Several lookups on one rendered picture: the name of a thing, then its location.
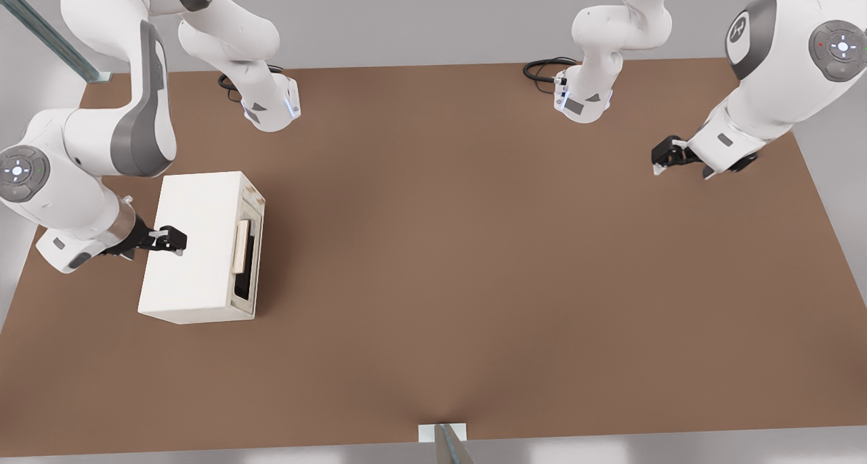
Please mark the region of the white oven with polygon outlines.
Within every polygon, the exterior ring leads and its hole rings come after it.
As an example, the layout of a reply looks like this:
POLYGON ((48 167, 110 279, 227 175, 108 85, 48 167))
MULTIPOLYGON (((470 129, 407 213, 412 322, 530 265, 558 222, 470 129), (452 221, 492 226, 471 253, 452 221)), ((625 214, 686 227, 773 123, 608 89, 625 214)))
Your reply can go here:
POLYGON ((256 316, 266 202, 240 171, 167 175, 157 226, 187 236, 183 256, 148 256, 138 312, 176 324, 248 321, 256 316), (230 273, 236 223, 251 220, 247 270, 230 273))

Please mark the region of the silver frame post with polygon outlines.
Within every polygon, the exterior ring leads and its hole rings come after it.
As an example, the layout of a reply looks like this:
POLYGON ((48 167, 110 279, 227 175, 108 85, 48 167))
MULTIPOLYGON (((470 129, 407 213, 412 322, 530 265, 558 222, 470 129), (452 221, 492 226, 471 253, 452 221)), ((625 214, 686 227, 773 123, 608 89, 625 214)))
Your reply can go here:
POLYGON ((71 70, 86 83, 108 83, 111 72, 100 72, 64 38, 44 17, 26 0, 0 0, 0 5, 15 17, 28 32, 59 57, 71 70))
POLYGON ((418 442, 433 443, 436 464, 475 464, 465 446, 467 424, 421 424, 417 430, 418 442))

